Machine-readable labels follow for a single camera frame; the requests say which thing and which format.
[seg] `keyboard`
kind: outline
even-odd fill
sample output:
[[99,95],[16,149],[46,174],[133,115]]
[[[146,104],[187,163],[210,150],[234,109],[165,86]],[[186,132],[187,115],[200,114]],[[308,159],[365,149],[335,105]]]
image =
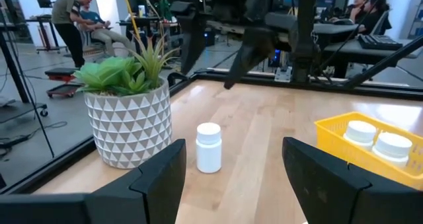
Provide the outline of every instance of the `keyboard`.
[[385,35],[359,35],[358,42],[363,49],[393,50],[400,49],[403,45]]

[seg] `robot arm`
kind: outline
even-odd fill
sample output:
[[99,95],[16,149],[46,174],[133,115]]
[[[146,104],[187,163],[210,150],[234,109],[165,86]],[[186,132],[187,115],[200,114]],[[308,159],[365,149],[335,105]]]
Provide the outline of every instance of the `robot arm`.
[[212,15],[199,12],[193,3],[174,2],[171,6],[184,31],[183,74],[193,68],[206,46],[203,37],[206,26],[223,24],[244,28],[243,44],[225,82],[226,89],[270,57],[275,49],[291,52],[294,61],[300,64],[293,70],[294,77],[299,78],[298,82],[308,80],[316,49],[311,38],[315,0],[299,0],[298,17],[271,13],[272,0],[213,0],[213,3]]

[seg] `potted plant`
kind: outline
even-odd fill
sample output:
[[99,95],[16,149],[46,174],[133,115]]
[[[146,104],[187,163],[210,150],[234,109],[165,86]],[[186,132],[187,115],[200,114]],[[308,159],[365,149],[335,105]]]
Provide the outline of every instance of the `potted plant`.
[[171,143],[169,84],[159,73],[173,51],[160,56],[164,38],[140,46],[141,55],[86,63],[74,74],[85,85],[98,153],[116,168],[137,167]]

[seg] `floor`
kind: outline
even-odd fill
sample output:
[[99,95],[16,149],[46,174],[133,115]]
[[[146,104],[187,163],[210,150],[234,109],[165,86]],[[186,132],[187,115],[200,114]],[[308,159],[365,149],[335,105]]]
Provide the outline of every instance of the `floor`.
[[[240,43],[232,41],[227,43],[224,38],[220,39],[216,45],[208,47],[201,55],[193,71],[206,67],[229,68],[231,66]],[[40,131],[40,124],[34,119],[33,113],[0,124],[0,137],[10,138],[37,131],[32,139],[14,146],[13,150],[0,160],[0,174],[9,185],[18,182],[52,158],[48,144],[51,144],[54,154],[58,155],[91,136],[91,127],[82,94],[76,94],[73,98],[50,99],[46,96],[46,90],[60,83],[47,80],[44,72],[55,67],[73,67],[71,59],[63,57],[65,52],[62,54],[41,52],[37,55],[34,47],[28,44],[19,44],[17,49],[30,93],[37,102],[48,105],[49,115],[42,118],[47,139]],[[3,96],[19,99],[13,80],[8,75],[3,56],[0,57],[0,61],[0,93]],[[388,69],[375,76],[374,80],[423,87],[422,79],[409,74],[409,72],[415,73],[417,77],[423,78],[422,64],[422,56],[412,61],[402,60],[400,61],[402,69]],[[262,71],[262,68],[257,67],[255,70]],[[271,68],[264,66],[264,70],[271,71]],[[167,76],[168,73],[170,71],[163,71],[163,76]]]
[[[171,100],[173,139],[186,140],[178,224],[303,223],[282,160],[282,139],[316,144],[314,121],[358,111],[423,135],[421,102],[416,101],[245,84],[228,91],[206,80],[194,81]],[[196,168],[195,131],[202,122],[221,126],[222,167],[214,174]],[[127,172],[106,165],[94,151],[36,193],[93,192]]]

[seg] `black metal frame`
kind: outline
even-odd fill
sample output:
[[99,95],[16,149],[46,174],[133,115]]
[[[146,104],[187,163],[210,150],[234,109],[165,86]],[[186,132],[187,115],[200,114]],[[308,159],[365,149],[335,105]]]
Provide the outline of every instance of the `black metal frame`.
[[[176,93],[185,89],[189,84],[197,79],[224,82],[227,76],[226,71],[217,71],[214,69],[202,69],[195,72],[191,77],[183,77],[174,74],[174,78],[168,78],[170,82],[170,94],[174,96]],[[174,83],[175,79],[182,79],[178,83]],[[274,76],[249,73],[242,77],[240,83],[250,85],[260,85],[269,87],[281,87],[287,89],[308,89],[312,91],[320,91],[327,93],[344,93],[363,96],[379,96],[389,98],[399,98],[407,100],[423,100],[423,89],[401,86],[371,85],[364,84],[355,89],[344,89],[342,87],[325,87],[320,84],[304,84],[304,83],[283,83],[274,80]],[[66,152],[58,155],[32,174],[22,179],[20,182],[0,190],[0,194],[25,194],[31,193],[41,186],[45,185],[51,179],[67,170],[76,162],[86,157],[89,153],[95,151],[96,146],[94,138],[90,137],[80,144],[70,148]]]

